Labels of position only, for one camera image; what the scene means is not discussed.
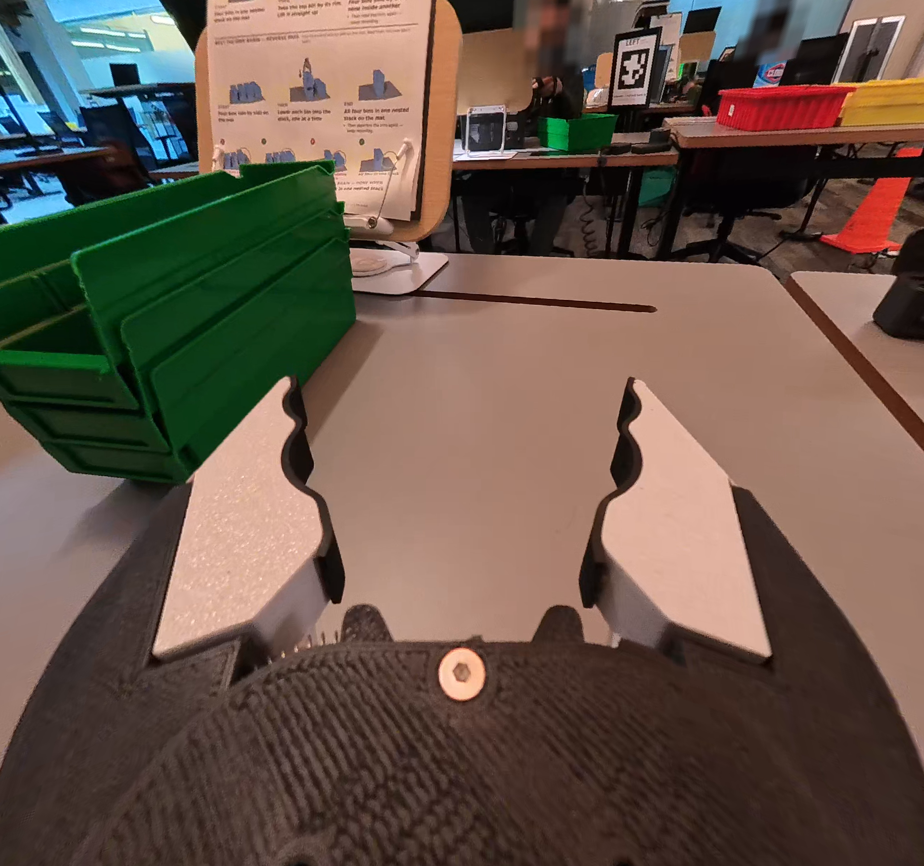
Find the printed instruction sheet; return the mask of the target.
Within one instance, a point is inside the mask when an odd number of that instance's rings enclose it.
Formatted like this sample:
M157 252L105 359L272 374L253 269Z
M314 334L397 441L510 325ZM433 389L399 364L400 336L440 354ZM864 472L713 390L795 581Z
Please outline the printed instruction sheet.
M207 0L227 172L327 160L347 213L418 213L435 0Z

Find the red plastic bin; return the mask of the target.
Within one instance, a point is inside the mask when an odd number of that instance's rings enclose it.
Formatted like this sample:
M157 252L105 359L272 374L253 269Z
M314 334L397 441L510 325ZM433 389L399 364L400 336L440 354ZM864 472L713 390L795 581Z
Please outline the red plastic bin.
M720 92L718 125L752 131L829 129L838 123L856 84L791 85Z

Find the yellow plastic bin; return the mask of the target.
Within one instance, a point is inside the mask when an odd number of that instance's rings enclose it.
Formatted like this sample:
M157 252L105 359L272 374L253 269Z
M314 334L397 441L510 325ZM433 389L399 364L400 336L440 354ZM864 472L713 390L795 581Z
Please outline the yellow plastic bin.
M862 83L846 98L842 127L923 126L923 77Z

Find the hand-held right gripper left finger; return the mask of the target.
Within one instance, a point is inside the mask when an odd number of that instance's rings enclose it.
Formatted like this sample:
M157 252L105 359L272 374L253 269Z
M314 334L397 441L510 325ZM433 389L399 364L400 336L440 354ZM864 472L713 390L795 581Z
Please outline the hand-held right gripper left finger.
M153 657L172 661L242 637L279 657L320 638L346 572L329 508L309 485L307 426L284 462L191 479Z

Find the grey monitor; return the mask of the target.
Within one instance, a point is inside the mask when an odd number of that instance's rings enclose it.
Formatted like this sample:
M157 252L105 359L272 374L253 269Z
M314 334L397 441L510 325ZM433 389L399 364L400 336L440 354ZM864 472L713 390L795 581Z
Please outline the grey monitor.
M865 83L881 79L905 19L905 16L887 16L856 20L850 29L833 83Z

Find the black office chair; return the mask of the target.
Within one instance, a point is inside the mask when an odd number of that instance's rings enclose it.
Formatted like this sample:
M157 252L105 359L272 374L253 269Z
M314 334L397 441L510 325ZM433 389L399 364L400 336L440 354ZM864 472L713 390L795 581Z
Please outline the black office chair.
M807 179L721 179L705 174L693 179L683 205L683 216L709 214L718 220L714 236L693 241L673 251L672 260L703 257L706 262L730 261L759 266L762 255L731 240L738 220L748 216L779 219L779 210L800 202L807 194Z

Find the printed tag sign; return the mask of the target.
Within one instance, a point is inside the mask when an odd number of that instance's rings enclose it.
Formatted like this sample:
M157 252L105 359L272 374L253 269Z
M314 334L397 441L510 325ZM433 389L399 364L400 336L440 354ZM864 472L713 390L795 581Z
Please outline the printed tag sign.
M615 36L607 110L641 109L652 100L654 64L661 47L659 27Z

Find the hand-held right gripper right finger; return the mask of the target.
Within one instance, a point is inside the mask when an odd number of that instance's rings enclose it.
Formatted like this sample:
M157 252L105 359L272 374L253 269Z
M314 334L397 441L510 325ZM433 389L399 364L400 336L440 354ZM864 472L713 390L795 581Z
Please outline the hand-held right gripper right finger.
M627 380L579 571L613 646L677 639L752 664L772 657L729 475L638 378Z

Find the orange traffic cone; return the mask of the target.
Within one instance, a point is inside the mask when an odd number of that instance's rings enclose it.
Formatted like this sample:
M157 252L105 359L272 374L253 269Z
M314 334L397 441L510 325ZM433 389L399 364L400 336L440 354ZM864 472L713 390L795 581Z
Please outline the orange traffic cone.
M898 252L901 244L889 236L911 180L911 177L877 179L842 230L822 235L820 242L854 256Z

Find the black charger box with display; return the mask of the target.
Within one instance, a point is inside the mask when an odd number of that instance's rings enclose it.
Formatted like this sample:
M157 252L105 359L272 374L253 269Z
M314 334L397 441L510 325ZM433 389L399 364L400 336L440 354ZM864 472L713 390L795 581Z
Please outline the black charger box with display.
M886 335L923 340L923 230L907 237L892 267L895 281L873 312L873 323Z

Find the clear box white frame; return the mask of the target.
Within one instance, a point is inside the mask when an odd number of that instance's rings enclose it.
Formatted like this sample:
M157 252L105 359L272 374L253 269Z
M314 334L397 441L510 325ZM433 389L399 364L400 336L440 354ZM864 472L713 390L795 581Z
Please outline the clear box white frame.
M464 153L497 154L505 149L506 106L471 106L464 116L461 139Z

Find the wooden-top table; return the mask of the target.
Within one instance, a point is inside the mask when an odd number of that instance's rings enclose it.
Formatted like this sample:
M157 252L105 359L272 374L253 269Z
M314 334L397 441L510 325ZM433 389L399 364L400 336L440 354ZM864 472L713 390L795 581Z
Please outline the wooden-top table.
M470 174L476 171L513 172L516 170L539 169L628 169L629 179L624 194L622 220L619 231L617 247L613 248L614 227L616 212L611 211L607 220L607 234L605 240L604 256L607 259L631 259L631 244L634 226L639 210L641 195L642 170L647 168L671 168L679 163L677 150L669 146L667 150L657 153L639 154L632 150L633 137L621 136L610 149L597 151L591 154L568 154L541 151L538 148L530 151L502 151L493 153L454 153L452 174L450 176L450 208L454 232L454 251L462 251L460 245L460 212L456 201L455 176Z
M840 156L847 147L868 144L922 145L921 123L842 126L825 129L746 131L721 125L715 118L669 118L666 127L677 152L676 184L664 211L656 260L677 257L676 232L687 200L692 171L707 151L730 152L720 168L740 181L769 179L920 179L923 158L898 155Z

